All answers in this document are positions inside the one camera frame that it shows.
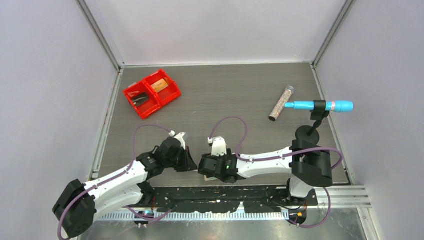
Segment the beige leather card holder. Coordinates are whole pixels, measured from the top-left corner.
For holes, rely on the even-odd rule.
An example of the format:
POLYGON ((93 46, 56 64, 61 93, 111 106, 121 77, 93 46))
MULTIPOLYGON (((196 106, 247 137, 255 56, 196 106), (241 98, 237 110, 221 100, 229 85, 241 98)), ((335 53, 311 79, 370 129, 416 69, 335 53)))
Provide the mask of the beige leather card holder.
POLYGON ((210 182, 210 181, 215 181, 215 180, 217 180, 215 177, 209 177, 209 176, 206 176, 206 175, 204 175, 204 180, 206 181, 206 182, 210 182))

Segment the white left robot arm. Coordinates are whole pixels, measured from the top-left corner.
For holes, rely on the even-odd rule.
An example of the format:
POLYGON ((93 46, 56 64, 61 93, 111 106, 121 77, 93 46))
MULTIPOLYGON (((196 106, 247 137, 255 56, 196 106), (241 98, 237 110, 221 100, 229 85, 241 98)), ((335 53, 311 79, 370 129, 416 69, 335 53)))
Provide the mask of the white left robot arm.
POLYGON ((52 209, 59 220, 58 237, 62 239, 65 232, 69 239, 76 238, 98 218, 117 209, 136 204, 148 207, 154 199, 148 180, 164 169, 196 170, 186 145, 187 137, 185 132, 168 137, 154 150, 140 154, 127 166, 102 178, 68 183, 52 209))

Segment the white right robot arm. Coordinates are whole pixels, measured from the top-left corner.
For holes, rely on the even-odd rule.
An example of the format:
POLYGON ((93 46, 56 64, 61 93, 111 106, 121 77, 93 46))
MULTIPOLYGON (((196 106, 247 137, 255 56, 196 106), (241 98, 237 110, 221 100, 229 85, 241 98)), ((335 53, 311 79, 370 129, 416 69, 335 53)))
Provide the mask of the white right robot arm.
POLYGON ((285 192, 291 205, 299 205, 312 188, 328 188, 334 183, 328 147, 295 139, 280 150, 244 154, 232 152, 221 136, 207 141, 211 152, 202 155, 198 166, 198 173, 206 178, 234 184, 260 175, 292 174, 285 192))

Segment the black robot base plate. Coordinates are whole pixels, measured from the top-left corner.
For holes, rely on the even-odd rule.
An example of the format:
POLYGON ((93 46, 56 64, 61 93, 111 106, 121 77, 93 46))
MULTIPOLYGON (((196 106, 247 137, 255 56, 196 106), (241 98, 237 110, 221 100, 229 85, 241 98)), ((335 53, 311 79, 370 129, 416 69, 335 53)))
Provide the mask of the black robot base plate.
POLYGON ((193 186, 155 187, 147 197, 132 204, 133 208, 156 208, 160 213, 171 209, 173 213, 234 213, 243 207, 248 213, 276 213, 281 208, 299 210, 300 207, 318 205, 316 191, 306 200, 292 201, 284 185, 251 186, 193 186))

